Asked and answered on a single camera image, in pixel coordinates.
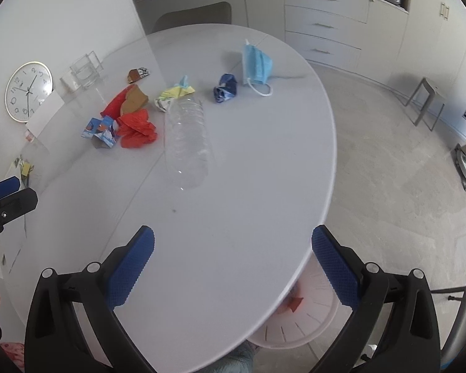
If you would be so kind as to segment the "blue white crushed carton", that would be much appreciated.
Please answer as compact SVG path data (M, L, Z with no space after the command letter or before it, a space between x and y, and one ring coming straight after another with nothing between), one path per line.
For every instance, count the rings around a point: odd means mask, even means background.
M110 116L91 118L81 136L91 141L95 148L112 148L117 143L117 124Z

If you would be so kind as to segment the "red wrapper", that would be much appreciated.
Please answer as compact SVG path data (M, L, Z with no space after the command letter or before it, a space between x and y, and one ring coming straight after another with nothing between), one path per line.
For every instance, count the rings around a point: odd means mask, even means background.
M131 84L125 89L121 90L106 106L105 109L100 113L101 117L108 116L113 120L117 120L121 113L121 107L127 99L129 92L135 88L135 85Z

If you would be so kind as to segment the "red plastic bag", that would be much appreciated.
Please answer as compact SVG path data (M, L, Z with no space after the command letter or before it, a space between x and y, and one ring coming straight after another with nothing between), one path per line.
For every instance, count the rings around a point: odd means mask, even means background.
M123 148L140 148L158 138L156 126L150 122L146 109L119 116L117 124L117 135Z

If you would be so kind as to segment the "brown cardboard piece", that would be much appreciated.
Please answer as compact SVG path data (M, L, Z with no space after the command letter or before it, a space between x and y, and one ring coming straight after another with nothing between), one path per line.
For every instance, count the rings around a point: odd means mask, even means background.
M149 102L149 97L142 92L136 84L131 84L123 94L123 103L120 106L121 116L134 113Z

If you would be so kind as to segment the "small brown snack wrapper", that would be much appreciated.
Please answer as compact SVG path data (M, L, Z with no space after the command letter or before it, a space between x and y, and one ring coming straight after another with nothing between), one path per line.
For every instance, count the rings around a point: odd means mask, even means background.
M139 67L131 69L127 76L128 84L133 84L139 80L148 77L150 75L149 70L146 67Z

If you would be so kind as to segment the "clear plastic bottle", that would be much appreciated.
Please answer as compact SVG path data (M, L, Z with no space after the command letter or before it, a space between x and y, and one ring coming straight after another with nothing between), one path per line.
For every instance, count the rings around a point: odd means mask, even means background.
M171 103L165 114L165 160L180 190L199 187L208 176L210 146L202 102L194 95Z

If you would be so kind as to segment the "yellow wrapper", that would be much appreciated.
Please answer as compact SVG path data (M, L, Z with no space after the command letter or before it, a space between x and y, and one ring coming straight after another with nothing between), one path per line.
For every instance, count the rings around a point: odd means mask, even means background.
M195 89L188 83L188 76L185 75L179 83L161 92L154 100L154 105L159 111L167 112L167 109L174 101L194 93Z

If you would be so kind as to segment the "dark blue wrapper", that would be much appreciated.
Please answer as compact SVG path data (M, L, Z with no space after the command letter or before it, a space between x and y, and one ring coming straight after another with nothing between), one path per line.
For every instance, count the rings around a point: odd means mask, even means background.
M231 73L225 73L221 76L219 84L214 87L213 95L215 103L222 104L236 97L237 80Z

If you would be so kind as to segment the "blue surgical face mask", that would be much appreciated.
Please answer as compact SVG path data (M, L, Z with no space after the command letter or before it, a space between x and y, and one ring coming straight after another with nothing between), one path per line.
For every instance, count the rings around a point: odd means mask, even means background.
M272 74L272 59L246 39L241 54L241 64L242 85L262 97L272 96L272 87L268 83Z

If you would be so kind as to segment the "grey chair at right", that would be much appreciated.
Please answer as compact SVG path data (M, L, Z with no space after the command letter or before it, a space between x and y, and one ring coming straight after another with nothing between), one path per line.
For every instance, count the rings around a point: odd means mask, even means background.
M456 359L466 357L466 285L432 290L431 293L447 295L448 301L460 302L455 321L440 353L440 368L445 371Z

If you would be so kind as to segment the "clear acrylic holder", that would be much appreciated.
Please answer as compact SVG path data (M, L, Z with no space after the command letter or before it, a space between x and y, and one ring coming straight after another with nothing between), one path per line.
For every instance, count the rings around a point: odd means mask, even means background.
M102 71L102 62L96 52L91 51L73 62L60 78L60 83L67 93L72 94L90 88L101 77Z

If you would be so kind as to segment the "white oval table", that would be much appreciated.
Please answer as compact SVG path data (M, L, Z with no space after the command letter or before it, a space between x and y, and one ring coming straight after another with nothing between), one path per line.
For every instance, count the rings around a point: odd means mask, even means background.
M262 97L242 85L245 40L273 62ZM81 136L129 70L155 97L187 75L208 130L208 176L180 190L163 140L95 148ZM215 103L225 73L237 95ZM25 319L45 268L76 272L142 226L154 253L117 317L159 372L192 372L243 342L274 312L311 256L327 217L337 143L321 80L292 47L236 25L190 25L139 39L103 60L98 91L67 103L35 143L35 211L0 236L1 295Z

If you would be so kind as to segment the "grey small stool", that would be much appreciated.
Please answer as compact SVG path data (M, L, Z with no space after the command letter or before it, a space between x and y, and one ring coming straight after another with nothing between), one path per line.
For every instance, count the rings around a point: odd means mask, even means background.
M443 95L439 86L435 82L433 82L431 79L427 77L423 77L403 106L405 108L408 108L408 107L412 108L414 106L415 97L422 90L425 91L426 98L419 109L418 116L416 117L415 120L413 120L413 125L418 126L420 123L425 123L427 128L430 131L433 131L444 111L445 104L446 104L445 96ZM437 115L433 118L433 123L429 124L425 120L425 116L429 113L432 105L436 103L440 104L440 107L439 107Z

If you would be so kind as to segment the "grey chair behind table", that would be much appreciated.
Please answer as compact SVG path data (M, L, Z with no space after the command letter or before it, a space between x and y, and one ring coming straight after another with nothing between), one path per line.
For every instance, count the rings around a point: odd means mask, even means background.
M232 9L228 2L217 2L198 8L184 9L162 15L152 33L187 25L232 24Z

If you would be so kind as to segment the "white round wall clock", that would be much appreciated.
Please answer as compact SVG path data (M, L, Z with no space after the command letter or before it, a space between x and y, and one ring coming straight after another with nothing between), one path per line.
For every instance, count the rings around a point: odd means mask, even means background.
M5 90L5 108L9 117L26 124L53 92L53 76L42 62L26 62L9 78Z

